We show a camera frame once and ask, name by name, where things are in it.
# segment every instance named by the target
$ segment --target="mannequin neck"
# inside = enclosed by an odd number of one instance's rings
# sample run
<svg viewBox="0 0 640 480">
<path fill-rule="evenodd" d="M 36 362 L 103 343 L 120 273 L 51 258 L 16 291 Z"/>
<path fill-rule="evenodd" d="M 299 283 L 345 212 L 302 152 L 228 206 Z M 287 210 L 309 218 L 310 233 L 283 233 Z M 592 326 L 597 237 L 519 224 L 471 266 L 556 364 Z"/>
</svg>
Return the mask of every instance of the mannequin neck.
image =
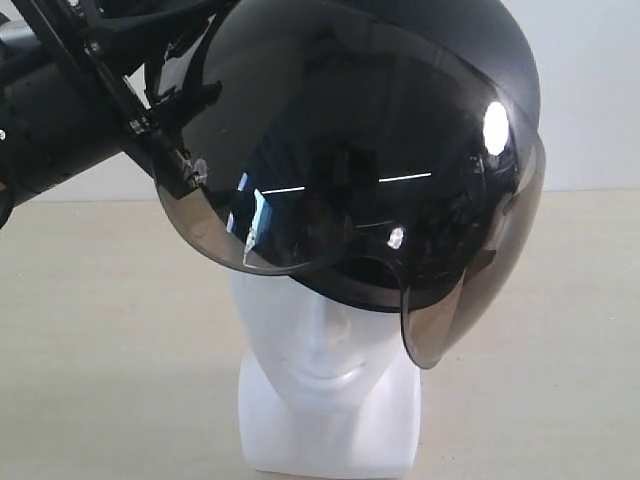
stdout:
<svg viewBox="0 0 640 480">
<path fill-rule="evenodd" d="M 400 478 L 420 430 L 419 370 L 400 352 L 361 405 L 292 409 L 248 356 L 239 385 L 240 431 L 255 470 L 319 478 Z"/>
</svg>

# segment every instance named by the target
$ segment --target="white wall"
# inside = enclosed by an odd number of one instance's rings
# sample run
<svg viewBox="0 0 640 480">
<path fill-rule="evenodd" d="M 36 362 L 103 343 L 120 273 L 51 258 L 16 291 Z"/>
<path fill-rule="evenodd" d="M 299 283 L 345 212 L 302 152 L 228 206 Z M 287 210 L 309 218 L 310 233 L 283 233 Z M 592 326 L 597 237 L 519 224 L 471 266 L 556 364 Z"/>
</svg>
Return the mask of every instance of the white wall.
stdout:
<svg viewBox="0 0 640 480">
<path fill-rule="evenodd" d="M 547 189 L 640 188 L 640 0 L 505 4 L 539 64 Z M 16 17 L 9 0 L 0 9 Z M 152 182 L 120 155 L 41 200 L 145 198 Z"/>
</svg>

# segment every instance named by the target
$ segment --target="beige tabletop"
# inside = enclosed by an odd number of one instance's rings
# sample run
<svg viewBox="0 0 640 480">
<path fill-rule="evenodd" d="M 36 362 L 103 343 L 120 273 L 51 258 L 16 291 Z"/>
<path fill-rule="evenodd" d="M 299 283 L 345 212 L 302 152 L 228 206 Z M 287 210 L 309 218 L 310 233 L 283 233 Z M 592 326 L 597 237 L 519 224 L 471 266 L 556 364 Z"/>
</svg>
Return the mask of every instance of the beige tabletop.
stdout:
<svg viewBox="0 0 640 480">
<path fill-rule="evenodd" d="M 547 194 L 504 293 L 425 373 L 409 479 L 640 478 L 640 192 Z M 0 479 L 253 480 L 224 272 L 157 203 L 0 233 Z"/>
</svg>

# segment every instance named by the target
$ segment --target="mannequin face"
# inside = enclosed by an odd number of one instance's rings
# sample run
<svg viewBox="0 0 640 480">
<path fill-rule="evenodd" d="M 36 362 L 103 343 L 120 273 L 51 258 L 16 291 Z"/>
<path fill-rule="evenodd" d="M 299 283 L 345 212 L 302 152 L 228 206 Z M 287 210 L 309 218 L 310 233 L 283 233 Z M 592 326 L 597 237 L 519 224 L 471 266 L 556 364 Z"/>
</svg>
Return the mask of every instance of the mannequin face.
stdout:
<svg viewBox="0 0 640 480">
<path fill-rule="evenodd" d="M 397 315 L 341 305 L 289 277 L 230 277 L 258 363 L 297 410 L 358 407 L 403 351 Z"/>
</svg>

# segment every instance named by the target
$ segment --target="black helmet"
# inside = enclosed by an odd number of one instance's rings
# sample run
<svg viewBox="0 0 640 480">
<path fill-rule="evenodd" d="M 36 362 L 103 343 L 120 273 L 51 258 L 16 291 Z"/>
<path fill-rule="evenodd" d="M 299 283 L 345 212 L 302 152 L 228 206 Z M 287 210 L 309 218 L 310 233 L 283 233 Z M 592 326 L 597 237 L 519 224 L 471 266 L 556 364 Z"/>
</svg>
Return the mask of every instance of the black helmet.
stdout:
<svg viewBox="0 0 640 480">
<path fill-rule="evenodd" d="M 199 252 L 398 312 L 435 366 L 513 270 L 542 189 L 531 50 L 497 0 L 240 0 L 147 66 Z"/>
</svg>

